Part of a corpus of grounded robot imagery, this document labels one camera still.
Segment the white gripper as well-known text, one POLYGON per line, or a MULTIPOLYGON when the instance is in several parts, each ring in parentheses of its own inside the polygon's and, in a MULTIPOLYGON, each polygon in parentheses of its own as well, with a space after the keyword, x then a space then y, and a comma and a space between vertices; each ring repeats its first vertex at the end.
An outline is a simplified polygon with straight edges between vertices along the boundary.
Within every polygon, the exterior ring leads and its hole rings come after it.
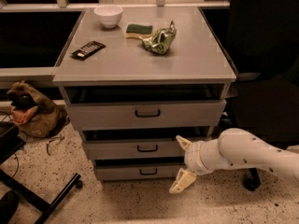
POLYGON ((214 168, 210 161, 218 153, 217 140, 191 142, 180 135, 177 135, 176 139, 181 148, 185 150, 184 162, 187 169, 178 170, 176 180, 169 189, 171 194, 181 193, 196 180, 197 175, 213 173, 214 168))

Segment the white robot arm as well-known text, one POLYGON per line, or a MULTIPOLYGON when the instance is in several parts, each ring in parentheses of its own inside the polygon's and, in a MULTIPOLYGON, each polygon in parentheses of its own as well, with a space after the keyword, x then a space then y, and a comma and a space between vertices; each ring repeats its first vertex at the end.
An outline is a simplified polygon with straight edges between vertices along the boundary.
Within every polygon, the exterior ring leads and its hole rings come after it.
POLYGON ((178 170, 170 187, 172 194, 181 193, 199 175, 216 170, 256 168, 299 187, 299 154, 269 145, 264 140, 238 128, 230 128, 217 139, 192 142, 176 136, 185 151, 186 168, 178 170))

